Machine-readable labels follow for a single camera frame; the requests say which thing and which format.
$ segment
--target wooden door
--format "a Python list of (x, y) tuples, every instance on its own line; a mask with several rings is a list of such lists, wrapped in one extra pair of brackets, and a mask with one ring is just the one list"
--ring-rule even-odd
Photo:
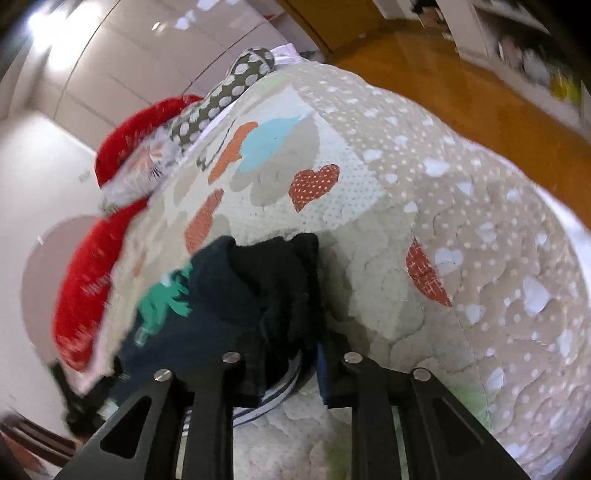
[(319, 47), (334, 52), (379, 28), (384, 18), (372, 0), (282, 0), (281, 4)]

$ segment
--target white cabinet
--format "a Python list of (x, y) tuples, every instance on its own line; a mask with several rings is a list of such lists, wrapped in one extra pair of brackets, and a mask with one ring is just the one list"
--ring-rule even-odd
[(489, 52), (483, 39), (480, 22), (468, 0), (437, 0), (460, 57), (489, 68)]

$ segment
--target orange leaf patch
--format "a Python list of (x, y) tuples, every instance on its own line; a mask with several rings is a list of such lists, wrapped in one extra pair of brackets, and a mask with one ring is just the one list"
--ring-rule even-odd
[(207, 238), (212, 228), (213, 212), (219, 207), (222, 197), (222, 189), (214, 190), (185, 229), (185, 247), (190, 254), (194, 254), (199, 250), (203, 241)]
[(230, 163), (238, 161), (242, 158), (242, 155), (240, 155), (242, 142), (244, 142), (246, 136), (256, 127), (258, 127), (258, 123), (247, 122), (236, 129), (234, 136), (228, 142), (217, 163), (213, 166), (211, 172), (209, 173), (207, 182), (210, 185), (223, 175)]
[(408, 249), (406, 264), (408, 275), (413, 279), (414, 286), (423, 295), (443, 306), (452, 306), (452, 301), (447, 296), (437, 273), (416, 240)]

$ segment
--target metal screw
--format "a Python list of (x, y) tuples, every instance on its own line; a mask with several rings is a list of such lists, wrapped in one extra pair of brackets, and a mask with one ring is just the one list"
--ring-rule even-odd
[(357, 353), (357, 352), (347, 352), (343, 356), (343, 359), (348, 364), (358, 364), (361, 362), (361, 360), (363, 360), (363, 355), (361, 355), (361, 353)]
[(222, 362), (225, 364), (235, 364), (240, 361), (242, 355), (238, 352), (226, 352), (222, 355)]
[(431, 378), (431, 372), (426, 368), (416, 368), (413, 372), (413, 377), (419, 382), (426, 382)]
[(163, 368), (154, 374), (154, 380), (156, 380), (156, 382), (166, 382), (170, 380), (172, 376), (173, 373), (170, 370)]

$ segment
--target red plush toy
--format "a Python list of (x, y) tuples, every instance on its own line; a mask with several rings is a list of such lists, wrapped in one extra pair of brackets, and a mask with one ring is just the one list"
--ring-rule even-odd
[(112, 179), (140, 142), (163, 123), (177, 116), (197, 95), (167, 98), (128, 118), (103, 140), (96, 154), (95, 174), (99, 187)]
[[(198, 100), (197, 95), (162, 100), (115, 128), (96, 155), (100, 186), (117, 173), (140, 142), (163, 123)], [(111, 290), (111, 270), (119, 259), (125, 232), (133, 217), (147, 205), (141, 199), (98, 220), (74, 253), (61, 285), (53, 324), (53, 338), (67, 365), (84, 371)]]
[(141, 199), (98, 220), (74, 253), (60, 287), (53, 339), (67, 365), (84, 371), (111, 291), (111, 270), (131, 219), (147, 205)]

